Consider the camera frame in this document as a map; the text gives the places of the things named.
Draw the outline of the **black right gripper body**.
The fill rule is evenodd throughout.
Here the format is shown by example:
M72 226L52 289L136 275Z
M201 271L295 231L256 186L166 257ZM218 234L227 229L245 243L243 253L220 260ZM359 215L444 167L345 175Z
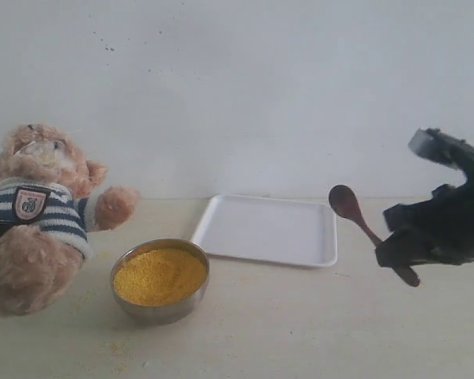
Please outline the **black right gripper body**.
M431 193L442 251L457 261L474 261L474 151L452 149L448 164L463 172L459 186L442 184Z

